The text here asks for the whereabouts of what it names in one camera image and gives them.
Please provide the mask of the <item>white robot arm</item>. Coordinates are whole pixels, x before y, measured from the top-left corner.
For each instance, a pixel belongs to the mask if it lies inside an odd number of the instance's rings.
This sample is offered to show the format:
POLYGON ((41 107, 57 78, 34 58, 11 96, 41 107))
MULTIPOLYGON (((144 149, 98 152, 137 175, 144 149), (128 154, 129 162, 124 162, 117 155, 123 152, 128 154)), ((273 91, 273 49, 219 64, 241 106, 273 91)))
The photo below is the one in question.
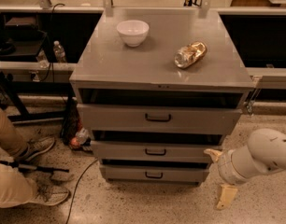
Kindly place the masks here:
POLYGON ((220 186, 220 197, 216 208, 228 208, 234 200, 238 186, 258 175, 272 175, 286 171, 286 134, 272 129, 253 131, 244 147, 219 151, 207 148, 218 166, 224 181, 220 186))

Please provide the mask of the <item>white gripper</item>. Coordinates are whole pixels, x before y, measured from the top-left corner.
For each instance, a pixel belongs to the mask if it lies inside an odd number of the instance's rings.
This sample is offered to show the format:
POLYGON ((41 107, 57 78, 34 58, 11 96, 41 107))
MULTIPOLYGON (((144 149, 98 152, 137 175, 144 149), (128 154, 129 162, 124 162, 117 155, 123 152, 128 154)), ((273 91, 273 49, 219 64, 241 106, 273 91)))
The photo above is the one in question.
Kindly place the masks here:
POLYGON ((216 208, 224 210, 231 206, 238 192, 237 185, 243 185, 247 179, 240 175, 232 163, 233 150, 221 152, 216 149, 207 148, 204 153, 209 155, 213 162, 217 162, 219 175, 228 184, 220 184, 219 200, 216 208))

